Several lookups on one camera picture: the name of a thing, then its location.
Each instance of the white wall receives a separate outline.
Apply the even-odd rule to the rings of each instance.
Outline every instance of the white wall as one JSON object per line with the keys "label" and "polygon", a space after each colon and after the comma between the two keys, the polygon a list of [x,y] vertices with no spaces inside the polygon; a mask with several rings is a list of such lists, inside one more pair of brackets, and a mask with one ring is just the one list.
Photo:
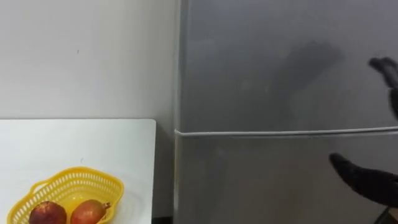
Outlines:
{"label": "white wall", "polygon": [[[155,118],[171,137],[175,9],[175,0],[0,0],[0,118]],[[172,211],[165,136],[155,216]]]}

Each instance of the white table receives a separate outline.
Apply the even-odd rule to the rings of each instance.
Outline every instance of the white table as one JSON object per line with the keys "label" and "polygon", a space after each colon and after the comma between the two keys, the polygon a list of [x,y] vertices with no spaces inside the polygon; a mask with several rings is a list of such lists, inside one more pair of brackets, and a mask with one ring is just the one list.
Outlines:
{"label": "white table", "polygon": [[113,223],[150,224],[155,129],[151,119],[0,120],[0,222],[35,182],[87,166],[125,185]]}

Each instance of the plastic basket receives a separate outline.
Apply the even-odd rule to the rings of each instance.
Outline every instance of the plastic basket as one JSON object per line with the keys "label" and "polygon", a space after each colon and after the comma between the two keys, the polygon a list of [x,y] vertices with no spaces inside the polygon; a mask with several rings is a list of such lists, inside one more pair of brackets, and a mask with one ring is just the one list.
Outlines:
{"label": "plastic basket", "polygon": [[123,192],[124,186],[119,179],[87,167],[73,167],[34,184],[30,192],[8,213],[7,224],[28,223],[30,212],[44,201],[61,205],[67,212],[67,223],[70,223],[72,211],[88,199],[111,204],[106,215],[98,222],[107,223],[113,218]]}

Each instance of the stainless steel refrigerator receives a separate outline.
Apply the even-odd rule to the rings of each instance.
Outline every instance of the stainless steel refrigerator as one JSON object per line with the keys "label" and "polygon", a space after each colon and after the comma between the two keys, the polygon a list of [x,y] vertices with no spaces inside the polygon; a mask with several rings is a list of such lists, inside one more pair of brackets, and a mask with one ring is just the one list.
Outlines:
{"label": "stainless steel refrigerator", "polygon": [[182,0],[176,224],[373,223],[328,162],[398,173],[371,57],[398,58],[397,0]]}

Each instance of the red pear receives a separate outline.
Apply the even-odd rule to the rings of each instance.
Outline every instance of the red pear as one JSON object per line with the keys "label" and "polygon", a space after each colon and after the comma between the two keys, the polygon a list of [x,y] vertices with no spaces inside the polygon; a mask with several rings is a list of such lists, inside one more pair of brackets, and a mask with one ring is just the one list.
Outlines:
{"label": "red pear", "polygon": [[30,212],[29,224],[66,224],[67,213],[54,202],[42,202]]}
{"label": "red pear", "polygon": [[71,224],[96,224],[106,214],[109,203],[102,204],[97,200],[87,200],[73,211],[70,217]]}

